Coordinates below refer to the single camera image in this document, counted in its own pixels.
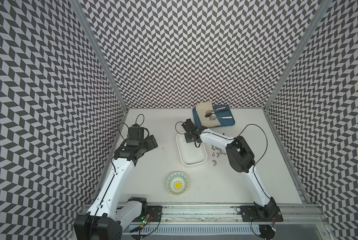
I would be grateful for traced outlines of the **white storage box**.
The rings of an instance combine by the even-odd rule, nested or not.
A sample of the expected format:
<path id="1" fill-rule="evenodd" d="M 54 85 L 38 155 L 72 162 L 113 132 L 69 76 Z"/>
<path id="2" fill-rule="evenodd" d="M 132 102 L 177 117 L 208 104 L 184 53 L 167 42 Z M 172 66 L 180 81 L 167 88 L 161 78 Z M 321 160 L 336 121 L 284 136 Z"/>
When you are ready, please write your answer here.
<path id="1" fill-rule="evenodd" d="M 206 162 L 208 154 L 203 143 L 187 143 L 184 135 L 181 134 L 177 134 L 176 141 L 183 165 L 191 167 Z"/>

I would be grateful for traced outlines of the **removed silver wing nuts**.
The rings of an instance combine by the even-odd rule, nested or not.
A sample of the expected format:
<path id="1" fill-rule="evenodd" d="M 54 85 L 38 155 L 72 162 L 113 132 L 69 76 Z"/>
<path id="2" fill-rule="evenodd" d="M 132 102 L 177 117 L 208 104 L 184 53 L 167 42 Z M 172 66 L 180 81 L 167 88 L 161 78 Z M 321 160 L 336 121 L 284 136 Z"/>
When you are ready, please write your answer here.
<path id="1" fill-rule="evenodd" d="M 222 150 L 221 148 L 216 147 L 214 145 L 211 146 L 211 150 L 212 150 L 211 161 L 212 161 L 213 166 L 215 167 L 217 165 L 216 159 L 218 159 L 222 156 L 226 156 L 227 153 L 224 150 Z"/>

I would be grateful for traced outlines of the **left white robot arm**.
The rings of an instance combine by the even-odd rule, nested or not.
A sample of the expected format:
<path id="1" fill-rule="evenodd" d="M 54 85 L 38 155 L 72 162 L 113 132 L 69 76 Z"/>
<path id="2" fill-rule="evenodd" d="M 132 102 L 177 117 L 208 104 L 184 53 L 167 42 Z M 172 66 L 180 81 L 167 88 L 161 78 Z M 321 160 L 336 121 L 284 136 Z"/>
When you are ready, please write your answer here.
<path id="1" fill-rule="evenodd" d="M 146 198 L 132 197 L 118 209 L 128 175 L 145 153 L 156 149 L 153 135 L 144 140 L 124 140 L 111 159 L 111 173 L 102 190 L 85 214 L 77 215 L 74 230 L 78 240 L 120 240 L 130 223 L 147 213 Z"/>

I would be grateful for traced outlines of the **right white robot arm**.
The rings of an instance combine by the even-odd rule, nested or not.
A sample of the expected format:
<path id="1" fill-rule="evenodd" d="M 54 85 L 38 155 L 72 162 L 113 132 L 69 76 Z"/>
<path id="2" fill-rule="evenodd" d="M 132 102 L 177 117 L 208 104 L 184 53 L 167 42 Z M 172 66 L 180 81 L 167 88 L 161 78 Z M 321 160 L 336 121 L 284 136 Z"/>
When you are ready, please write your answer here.
<path id="1" fill-rule="evenodd" d="M 186 123 L 181 125 L 185 131 L 187 143 L 210 144 L 224 149 L 230 166 L 238 173 L 243 173 L 245 182 L 253 196 L 253 205 L 261 221 L 271 221 L 276 217 L 278 208 L 274 198 L 262 184 L 256 170 L 255 155 L 245 138 L 238 135 L 234 138 L 218 134 L 204 126 L 197 127 Z"/>

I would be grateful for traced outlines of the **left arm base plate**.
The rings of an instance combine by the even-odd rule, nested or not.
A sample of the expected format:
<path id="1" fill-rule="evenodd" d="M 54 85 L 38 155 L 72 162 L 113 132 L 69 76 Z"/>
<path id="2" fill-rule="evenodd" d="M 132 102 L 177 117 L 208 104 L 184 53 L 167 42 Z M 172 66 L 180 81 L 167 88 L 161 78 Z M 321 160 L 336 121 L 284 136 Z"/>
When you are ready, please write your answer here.
<path id="1" fill-rule="evenodd" d="M 160 205 L 148 206 L 145 210 L 142 210 L 142 213 L 137 218 L 133 219 L 132 223 L 141 223 L 142 218 L 146 217 L 147 214 L 152 214 L 150 223 L 158 223 L 162 218 L 162 209 L 163 206 Z"/>

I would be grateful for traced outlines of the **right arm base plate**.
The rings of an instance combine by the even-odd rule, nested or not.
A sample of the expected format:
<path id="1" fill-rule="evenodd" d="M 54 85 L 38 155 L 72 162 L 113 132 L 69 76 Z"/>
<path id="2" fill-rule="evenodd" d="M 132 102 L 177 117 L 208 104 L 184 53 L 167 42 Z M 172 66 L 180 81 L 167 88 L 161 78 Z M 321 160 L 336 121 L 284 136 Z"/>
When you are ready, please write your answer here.
<path id="1" fill-rule="evenodd" d="M 278 206 L 270 209 L 261 206 L 240 206 L 239 213 L 245 223 L 248 222 L 283 222 L 283 215 Z"/>

